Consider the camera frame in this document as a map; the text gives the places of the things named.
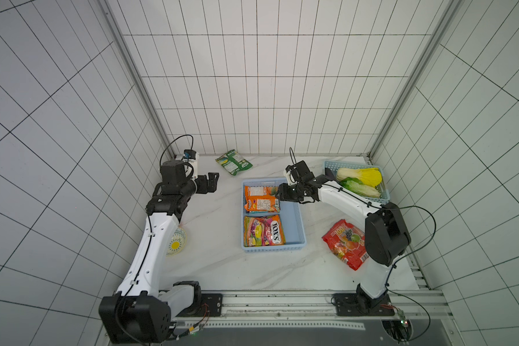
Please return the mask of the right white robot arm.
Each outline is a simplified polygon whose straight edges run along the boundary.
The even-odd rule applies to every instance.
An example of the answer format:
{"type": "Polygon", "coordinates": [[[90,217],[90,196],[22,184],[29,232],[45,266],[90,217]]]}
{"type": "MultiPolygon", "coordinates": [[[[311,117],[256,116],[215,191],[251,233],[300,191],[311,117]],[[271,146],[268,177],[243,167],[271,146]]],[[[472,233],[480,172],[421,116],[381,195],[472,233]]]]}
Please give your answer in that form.
{"type": "Polygon", "coordinates": [[[411,243],[400,208],[353,193],[338,183],[329,170],[316,177],[305,161],[287,166],[285,178],[287,182],[279,186],[277,199],[301,204],[326,203],[345,213],[363,231],[369,258],[366,273],[356,288],[356,305],[369,310],[381,304],[388,296],[390,275],[411,243]]]}

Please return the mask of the green Fox's candy bag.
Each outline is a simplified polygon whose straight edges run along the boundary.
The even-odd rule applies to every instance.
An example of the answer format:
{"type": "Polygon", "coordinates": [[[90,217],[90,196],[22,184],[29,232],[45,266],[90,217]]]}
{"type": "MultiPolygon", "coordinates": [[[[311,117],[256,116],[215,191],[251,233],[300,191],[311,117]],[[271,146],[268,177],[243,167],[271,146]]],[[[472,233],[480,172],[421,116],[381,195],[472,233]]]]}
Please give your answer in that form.
{"type": "Polygon", "coordinates": [[[232,149],[216,159],[231,176],[236,176],[241,172],[252,169],[253,165],[250,161],[240,155],[235,149],[232,149]]]}

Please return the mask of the lemon blackcurrant Fox's candy bag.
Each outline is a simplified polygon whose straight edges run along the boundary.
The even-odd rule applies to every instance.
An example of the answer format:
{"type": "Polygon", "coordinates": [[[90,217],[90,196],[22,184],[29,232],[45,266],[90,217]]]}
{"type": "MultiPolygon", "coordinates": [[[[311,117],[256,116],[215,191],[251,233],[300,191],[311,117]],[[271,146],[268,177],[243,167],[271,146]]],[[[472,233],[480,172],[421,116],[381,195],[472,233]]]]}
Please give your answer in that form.
{"type": "Polygon", "coordinates": [[[285,244],[285,234],[279,215],[244,217],[244,247],[272,247],[285,244]]]}

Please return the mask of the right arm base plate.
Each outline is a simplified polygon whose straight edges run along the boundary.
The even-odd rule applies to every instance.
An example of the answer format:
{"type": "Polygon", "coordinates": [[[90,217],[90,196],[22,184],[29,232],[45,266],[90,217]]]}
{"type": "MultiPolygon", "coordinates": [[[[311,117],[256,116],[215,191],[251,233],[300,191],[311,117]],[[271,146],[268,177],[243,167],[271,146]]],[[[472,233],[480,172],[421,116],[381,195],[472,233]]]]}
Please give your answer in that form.
{"type": "Polygon", "coordinates": [[[389,295],[372,299],[364,294],[333,294],[331,304],[339,317],[393,317],[394,308],[390,307],[389,295]]]}

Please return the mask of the orange candy bag back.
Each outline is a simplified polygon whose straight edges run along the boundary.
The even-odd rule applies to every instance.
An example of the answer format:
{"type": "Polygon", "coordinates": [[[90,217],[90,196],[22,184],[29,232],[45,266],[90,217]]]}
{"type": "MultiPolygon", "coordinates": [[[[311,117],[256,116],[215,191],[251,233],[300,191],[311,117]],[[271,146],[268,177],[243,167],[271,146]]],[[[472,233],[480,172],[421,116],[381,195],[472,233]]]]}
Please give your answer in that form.
{"type": "Polygon", "coordinates": [[[245,186],[245,210],[248,213],[279,213],[280,201],[275,186],[245,186]]]}

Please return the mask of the red gummy candy bag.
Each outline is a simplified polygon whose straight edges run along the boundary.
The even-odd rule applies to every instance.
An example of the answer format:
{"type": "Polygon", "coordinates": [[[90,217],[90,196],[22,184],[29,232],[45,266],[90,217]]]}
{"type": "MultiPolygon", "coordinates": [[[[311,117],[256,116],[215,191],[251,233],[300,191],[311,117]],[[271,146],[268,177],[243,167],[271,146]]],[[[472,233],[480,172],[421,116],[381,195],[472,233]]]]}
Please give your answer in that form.
{"type": "Polygon", "coordinates": [[[369,258],[364,232],[344,219],[335,223],[322,240],[336,257],[354,271],[369,258]]]}

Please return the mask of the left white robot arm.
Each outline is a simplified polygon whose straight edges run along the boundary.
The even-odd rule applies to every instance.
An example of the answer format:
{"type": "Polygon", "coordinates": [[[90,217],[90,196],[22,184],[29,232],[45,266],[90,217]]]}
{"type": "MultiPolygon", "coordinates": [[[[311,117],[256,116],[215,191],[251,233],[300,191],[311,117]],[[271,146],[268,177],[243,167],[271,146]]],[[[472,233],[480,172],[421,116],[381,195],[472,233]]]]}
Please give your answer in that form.
{"type": "Polygon", "coordinates": [[[172,336],[173,318],[203,310],[200,284],[183,281],[160,289],[167,248],[195,194],[214,193],[219,173],[195,173],[194,160],[159,167],[161,181],[146,205],[146,221],[133,262],[117,290],[102,299],[99,316],[113,344],[160,344],[172,336]]]}

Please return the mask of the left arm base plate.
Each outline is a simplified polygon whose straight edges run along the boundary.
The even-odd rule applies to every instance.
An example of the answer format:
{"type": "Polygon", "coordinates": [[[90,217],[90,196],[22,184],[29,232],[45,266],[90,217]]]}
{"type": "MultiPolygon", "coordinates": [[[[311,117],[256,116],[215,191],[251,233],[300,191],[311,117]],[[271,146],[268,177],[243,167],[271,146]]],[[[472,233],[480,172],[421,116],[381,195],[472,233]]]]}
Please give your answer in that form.
{"type": "Polygon", "coordinates": [[[203,294],[197,311],[191,317],[220,317],[223,307],[222,294],[203,294]]]}

